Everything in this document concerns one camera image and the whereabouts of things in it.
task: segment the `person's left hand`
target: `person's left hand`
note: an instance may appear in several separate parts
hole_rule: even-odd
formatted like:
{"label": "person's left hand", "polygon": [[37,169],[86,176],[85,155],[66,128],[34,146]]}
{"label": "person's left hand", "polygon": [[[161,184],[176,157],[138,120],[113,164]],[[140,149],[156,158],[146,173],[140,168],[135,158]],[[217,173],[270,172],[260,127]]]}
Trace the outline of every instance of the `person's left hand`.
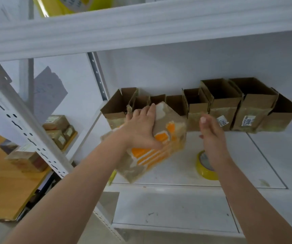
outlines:
{"label": "person's left hand", "polygon": [[127,148],[161,149],[163,144],[153,137],[152,129],[156,118],[156,106],[146,106],[126,115],[125,124],[120,132]]}

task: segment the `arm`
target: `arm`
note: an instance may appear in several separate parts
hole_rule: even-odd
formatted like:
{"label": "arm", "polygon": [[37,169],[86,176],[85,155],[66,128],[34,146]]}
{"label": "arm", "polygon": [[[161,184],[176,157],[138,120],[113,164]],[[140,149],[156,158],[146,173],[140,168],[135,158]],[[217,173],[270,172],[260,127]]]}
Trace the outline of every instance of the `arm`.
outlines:
{"label": "arm", "polygon": [[127,115],[109,135],[25,216],[5,244],[77,243],[103,189],[127,148],[160,149],[152,136],[155,105]]}
{"label": "arm", "polygon": [[231,159],[224,131],[217,120],[203,115],[200,120],[210,164],[217,172],[223,191],[248,243],[292,243],[292,227],[250,183]]}

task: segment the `hand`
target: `hand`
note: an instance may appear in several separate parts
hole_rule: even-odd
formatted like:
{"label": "hand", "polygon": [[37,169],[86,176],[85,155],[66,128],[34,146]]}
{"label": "hand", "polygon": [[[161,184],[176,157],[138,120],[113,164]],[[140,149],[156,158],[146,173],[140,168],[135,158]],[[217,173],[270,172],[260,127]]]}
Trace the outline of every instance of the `hand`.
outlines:
{"label": "hand", "polygon": [[125,124],[116,132],[120,132],[127,148],[161,149],[163,144],[152,134],[156,118],[156,106],[146,106],[126,115]]}
{"label": "hand", "polygon": [[226,161],[230,158],[227,150],[226,139],[223,129],[218,124],[216,118],[208,114],[203,114],[199,121],[200,138],[204,140],[204,147],[211,166]]}

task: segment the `tape roll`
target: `tape roll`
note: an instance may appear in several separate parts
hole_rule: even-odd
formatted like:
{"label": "tape roll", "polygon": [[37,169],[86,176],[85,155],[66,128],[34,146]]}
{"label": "tape roll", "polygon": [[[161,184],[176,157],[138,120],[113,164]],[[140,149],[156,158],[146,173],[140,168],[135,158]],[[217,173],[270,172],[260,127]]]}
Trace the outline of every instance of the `tape roll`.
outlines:
{"label": "tape roll", "polygon": [[196,169],[197,172],[205,179],[218,180],[218,175],[210,165],[205,150],[199,152],[197,155]]}

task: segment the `package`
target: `package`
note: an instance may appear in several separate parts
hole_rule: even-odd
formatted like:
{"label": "package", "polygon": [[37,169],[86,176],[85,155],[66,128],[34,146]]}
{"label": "package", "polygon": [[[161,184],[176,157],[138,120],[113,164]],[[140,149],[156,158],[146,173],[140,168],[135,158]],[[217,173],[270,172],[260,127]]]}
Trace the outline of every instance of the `package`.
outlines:
{"label": "package", "polygon": [[41,17],[110,8],[113,0],[33,0]]}
{"label": "package", "polygon": [[9,139],[6,139],[4,142],[0,144],[0,148],[9,155],[11,152],[13,152],[18,147],[17,144],[10,141]]}
{"label": "package", "polygon": [[146,106],[148,106],[150,103],[150,97],[149,96],[138,96],[135,98],[135,104],[133,110],[142,109]]}
{"label": "package", "polygon": [[75,131],[74,127],[73,127],[72,125],[70,125],[70,126],[66,129],[66,131],[64,131],[64,133],[63,133],[63,135],[64,135],[66,141],[69,141],[69,139],[71,138],[71,136],[72,136],[75,132],[76,132],[76,131]]}
{"label": "package", "polygon": [[[182,150],[186,142],[186,131],[186,118],[178,115],[164,102],[157,104],[153,135],[164,144],[164,147],[161,150],[128,149],[117,165],[117,172],[129,183],[134,182],[153,166],[167,159],[174,152]],[[110,133],[102,136],[101,139],[103,140]]]}
{"label": "package", "polygon": [[42,172],[48,164],[35,152],[31,144],[16,148],[5,159],[22,172]]}
{"label": "package", "polygon": [[265,116],[274,108],[278,93],[256,78],[230,79],[231,85],[243,93],[232,130],[255,133]]}
{"label": "package", "polygon": [[182,91],[188,113],[187,131],[200,131],[199,120],[203,113],[208,113],[209,101],[201,88]]}
{"label": "package", "polygon": [[135,98],[138,95],[138,89],[122,88],[117,90],[112,98],[101,109],[102,114],[109,123],[111,129],[121,126],[124,123],[127,112],[132,112]]}
{"label": "package", "polygon": [[242,94],[225,79],[202,80],[200,87],[210,102],[209,113],[224,131],[229,131]]}
{"label": "package", "polygon": [[166,103],[180,116],[185,117],[185,119],[187,118],[187,103],[185,102],[182,95],[167,96]]}
{"label": "package", "polygon": [[279,94],[274,109],[261,121],[257,132],[282,132],[292,121],[292,101]]}
{"label": "package", "polygon": [[152,104],[152,103],[158,104],[160,102],[166,102],[166,95],[165,94],[150,97],[150,104]]}
{"label": "package", "polygon": [[54,143],[60,150],[63,150],[65,148],[67,141],[60,130],[50,130],[46,131],[46,133],[54,141]]}
{"label": "package", "polygon": [[46,131],[61,130],[64,132],[69,127],[69,125],[70,124],[64,115],[51,115],[43,124],[43,128]]}

